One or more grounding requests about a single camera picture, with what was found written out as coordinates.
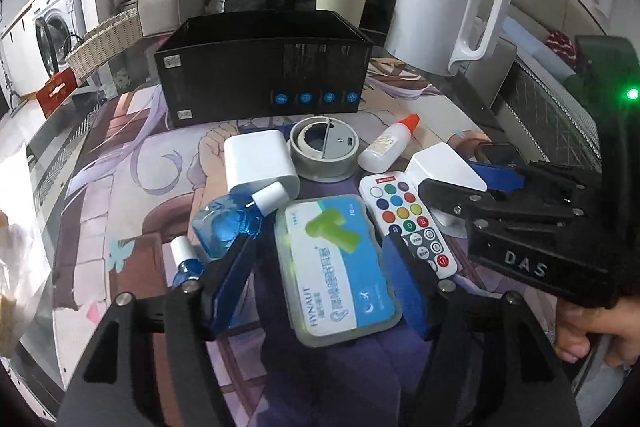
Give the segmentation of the person's right hand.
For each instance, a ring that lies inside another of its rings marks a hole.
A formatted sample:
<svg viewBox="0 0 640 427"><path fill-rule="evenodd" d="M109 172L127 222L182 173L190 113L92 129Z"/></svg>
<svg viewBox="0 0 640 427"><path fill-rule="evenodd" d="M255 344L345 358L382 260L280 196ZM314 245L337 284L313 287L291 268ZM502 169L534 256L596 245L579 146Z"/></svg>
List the person's right hand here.
<svg viewBox="0 0 640 427"><path fill-rule="evenodd" d="M640 352L639 297L620 298L612 309L583 308L559 299L555 308L554 351L565 362L585 358L591 349L589 334L611 335L605 363L634 365Z"/></svg>

